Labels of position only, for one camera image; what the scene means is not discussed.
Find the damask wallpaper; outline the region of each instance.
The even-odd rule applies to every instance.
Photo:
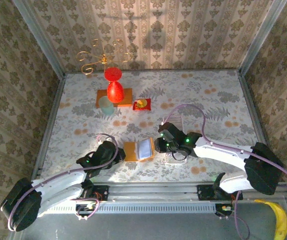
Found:
[[[272,0],[27,0],[65,72],[79,51],[133,60],[122,69],[237,69]],[[93,39],[102,39],[100,48]]]
[[[270,146],[287,166],[287,4],[246,79],[252,88]]]
[[[59,80],[10,0],[0,0],[0,203],[30,177]],[[0,211],[0,240],[9,233]]]

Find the small yellow object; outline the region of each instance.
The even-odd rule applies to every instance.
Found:
[[[144,108],[145,106],[147,106],[147,100],[146,99],[139,99],[137,100],[137,107],[138,108]]]
[[[272,208],[276,218],[274,240],[284,240],[287,236],[287,213],[285,210],[275,202],[261,199],[256,199],[254,202],[267,204]]]

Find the teal cup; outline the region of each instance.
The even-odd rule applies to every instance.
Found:
[[[101,111],[106,114],[106,115],[111,115],[114,113],[115,108],[114,108],[114,104],[109,101],[107,96],[102,96],[99,99],[99,107],[101,108]]]

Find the black wire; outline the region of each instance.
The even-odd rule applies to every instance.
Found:
[[[185,160],[185,159],[187,158],[187,156],[184,156],[183,159],[177,159],[177,158],[175,158],[174,153],[176,153],[176,152],[175,152],[175,151],[172,151],[172,152],[171,152],[171,155],[172,155],[172,157],[173,157],[176,161],[183,161],[183,160]]]

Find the wall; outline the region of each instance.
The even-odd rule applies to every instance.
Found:
[[[287,166],[287,4],[246,79],[273,151]]]
[[[30,177],[58,86],[47,59],[10,0],[0,0],[0,203]],[[0,239],[9,231],[0,211]]]
[[[114,40],[125,43],[120,52],[134,60],[120,63],[122,69],[237,69],[272,0],[25,2],[64,72],[80,72],[76,54],[101,54],[92,47],[97,38],[108,54],[116,51]]]

